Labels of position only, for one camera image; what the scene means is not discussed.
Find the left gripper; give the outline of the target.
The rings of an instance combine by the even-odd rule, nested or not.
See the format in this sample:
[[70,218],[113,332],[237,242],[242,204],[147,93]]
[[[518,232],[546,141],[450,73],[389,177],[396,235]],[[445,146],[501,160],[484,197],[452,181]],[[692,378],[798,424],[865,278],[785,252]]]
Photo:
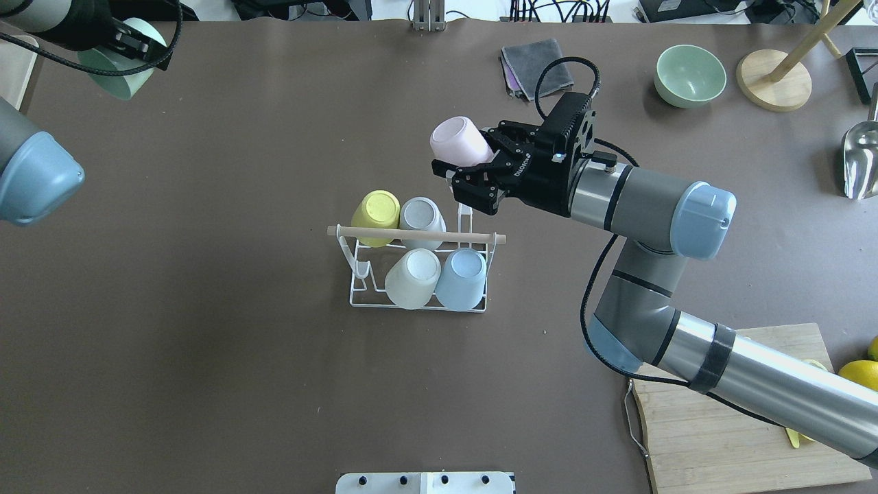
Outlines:
[[103,47],[129,59],[144,60],[145,64],[135,69],[167,69],[171,59],[171,49],[168,46],[164,47],[132,26],[123,24],[123,21],[114,20],[113,27],[112,38]]

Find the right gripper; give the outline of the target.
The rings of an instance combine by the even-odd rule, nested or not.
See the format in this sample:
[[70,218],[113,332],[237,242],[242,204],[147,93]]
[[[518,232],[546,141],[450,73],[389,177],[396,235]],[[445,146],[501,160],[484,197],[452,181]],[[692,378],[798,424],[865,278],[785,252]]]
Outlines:
[[589,140],[587,129],[595,113],[591,97],[565,93],[541,125],[501,121],[480,128],[493,151],[489,163],[458,167],[433,160],[432,172],[449,177],[458,203],[486,215],[496,215],[505,197],[554,215],[571,215],[571,194],[582,166],[580,157]]

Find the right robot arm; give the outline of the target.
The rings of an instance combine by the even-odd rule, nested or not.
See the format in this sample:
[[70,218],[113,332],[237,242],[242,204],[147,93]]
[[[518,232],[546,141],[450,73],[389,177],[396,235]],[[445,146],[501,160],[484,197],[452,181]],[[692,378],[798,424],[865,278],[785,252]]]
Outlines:
[[465,117],[430,137],[435,175],[455,200],[495,215],[507,197],[623,237],[590,323],[586,346],[631,378],[650,364],[680,386],[771,425],[789,427],[876,467],[877,398],[721,323],[672,306],[689,259],[720,250],[736,198],[703,181],[639,167],[593,134],[592,97],[567,93],[539,125],[479,130]]

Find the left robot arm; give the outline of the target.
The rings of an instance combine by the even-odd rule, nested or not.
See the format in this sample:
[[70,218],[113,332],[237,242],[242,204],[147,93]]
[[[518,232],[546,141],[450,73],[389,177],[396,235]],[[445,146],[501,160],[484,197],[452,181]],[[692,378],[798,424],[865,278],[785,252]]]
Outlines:
[[[155,69],[169,65],[178,44],[184,10],[176,3],[171,41],[141,19],[119,20],[106,1],[3,1],[2,21],[76,53],[68,60],[8,34],[2,40],[88,74],[107,93],[129,100]],[[68,200],[85,179],[84,169],[8,102],[2,103],[2,220],[27,227]]]

